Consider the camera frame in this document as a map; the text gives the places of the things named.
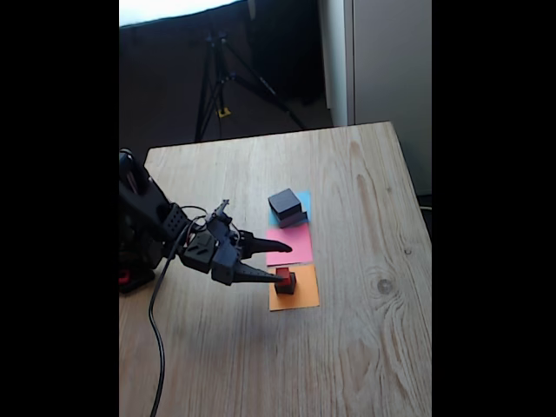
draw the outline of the sticky note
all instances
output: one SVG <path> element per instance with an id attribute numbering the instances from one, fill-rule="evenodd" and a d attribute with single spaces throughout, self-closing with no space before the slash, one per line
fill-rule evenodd
<path id="1" fill-rule="evenodd" d="M 267 252 L 268 266 L 313 262 L 308 223 L 291 228 L 271 228 L 267 230 L 267 239 L 286 243 L 292 249 L 291 252 Z"/>
<path id="2" fill-rule="evenodd" d="M 301 202 L 301 211 L 307 211 L 307 220 L 302 220 L 299 224 L 307 223 L 311 221 L 311 193 L 308 191 L 302 191 L 301 193 L 294 193 L 295 196 Z M 270 205 L 268 205 L 268 224 L 272 227 L 278 227 L 278 217 L 274 214 Z"/>
<path id="3" fill-rule="evenodd" d="M 275 268 L 270 268 L 268 272 L 275 274 Z M 275 285 L 270 284 L 268 298 L 268 308 L 270 311 L 319 306 L 321 301 L 319 299 L 319 287 L 316 283 L 314 265 L 289 267 L 289 272 L 295 273 L 295 279 L 297 280 L 295 291 L 292 295 L 277 294 Z"/>

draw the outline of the dark background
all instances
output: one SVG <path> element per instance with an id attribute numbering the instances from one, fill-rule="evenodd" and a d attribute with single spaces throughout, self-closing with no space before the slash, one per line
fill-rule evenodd
<path id="1" fill-rule="evenodd" d="M 321 33 L 315 0 L 258 0 L 120 29 L 119 145 L 144 162 L 149 148 L 193 142 L 209 27 L 286 100 L 308 129 L 332 127 L 325 102 Z M 254 81 L 225 51 L 228 69 Z M 215 116 L 203 142 L 300 130 L 281 110 L 236 83 L 224 87 L 231 116 Z"/>

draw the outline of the red part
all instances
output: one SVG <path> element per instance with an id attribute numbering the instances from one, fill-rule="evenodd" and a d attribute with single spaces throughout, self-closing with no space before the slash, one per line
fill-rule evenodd
<path id="1" fill-rule="evenodd" d="M 276 274 L 284 278 L 284 281 L 277 282 L 275 285 L 278 287 L 290 285 L 292 283 L 291 277 L 289 275 L 289 268 L 277 268 Z"/>
<path id="2" fill-rule="evenodd" d="M 120 275 L 118 276 L 118 284 L 123 285 L 129 283 L 130 281 L 131 281 L 131 277 L 129 276 L 129 270 L 128 269 L 120 270 Z"/>

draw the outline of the wood knot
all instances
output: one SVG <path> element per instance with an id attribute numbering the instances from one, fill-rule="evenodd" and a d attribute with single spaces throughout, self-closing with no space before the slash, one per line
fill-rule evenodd
<path id="1" fill-rule="evenodd" d="M 388 294 L 392 291 L 392 282 L 390 280 L 380 280 L 379 281 L 379 292 L 381 294 Z"/>

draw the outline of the tripod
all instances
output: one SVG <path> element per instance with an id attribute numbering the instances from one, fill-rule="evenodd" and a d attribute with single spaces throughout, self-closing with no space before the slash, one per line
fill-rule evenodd
<path id="1" fill-rule="evenodd" d="M 229 45 L 227 41 L 227 34 L 225 32 L 219 32 L 218 37 L 215 37 L 212 30 L 210 36 L 207 38 L 207 55 L 205 57 L 204 70 L 202 75 L 202 86 L 201 86 L 201 97 L 199 98 L 199 109 L 197 110 L 197 124 L 195 127 L 195 142 L 200 142 L 207 126 L 209 125 L 210 117 L 215 110 L 219 118 L 229 116 L 231 113 L 229 109 L 224 105 L 224 97 L 222 91 L 224 85 L 228 81 L 235 81 L 241 85 L 244 89 L 251 91 L 253 94 L 259 96 L 262 100 L 273 104 L 278 109 L 285 112 L 292 120 L 301 128 L 305 129 L 305 126 L 297 118 L 294 112 L 276 95 L 276 92 L 268 85 L 266 80 L 259 76 L 254 69 L 252 69 Z M 247 81 L 242 76 L 238 76 L 235 72 L 228 71 L 226 62 L 224 60 L 223 47 L 228 48 L 228 50 L 238 59 L 240 63 L 253 75 L 259 82 L 257 84 L 252 84 Z M 215 73 L 216 81 L 213 87 L 209 81 L 209 67 L 211 58 L 214 56 L 215 59 Z M 205 98 L 207 94 L 207 86 L 210 88 L 210 98 L 205 105 Z"/>

